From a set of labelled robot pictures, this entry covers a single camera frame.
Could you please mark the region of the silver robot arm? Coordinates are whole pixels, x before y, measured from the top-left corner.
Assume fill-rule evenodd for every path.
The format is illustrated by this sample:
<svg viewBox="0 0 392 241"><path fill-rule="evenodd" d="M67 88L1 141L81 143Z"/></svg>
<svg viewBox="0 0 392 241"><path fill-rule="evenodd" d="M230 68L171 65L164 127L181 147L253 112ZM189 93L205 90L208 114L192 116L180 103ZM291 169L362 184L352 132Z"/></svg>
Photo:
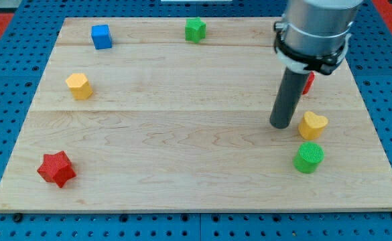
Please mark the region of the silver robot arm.
<svg viewBox="0 0 392 241"><path fill-rule="evenodd" d="M362 0L289 0L279 21L274 50L288 70L330 75L348 51L350 29Z"/></svg>

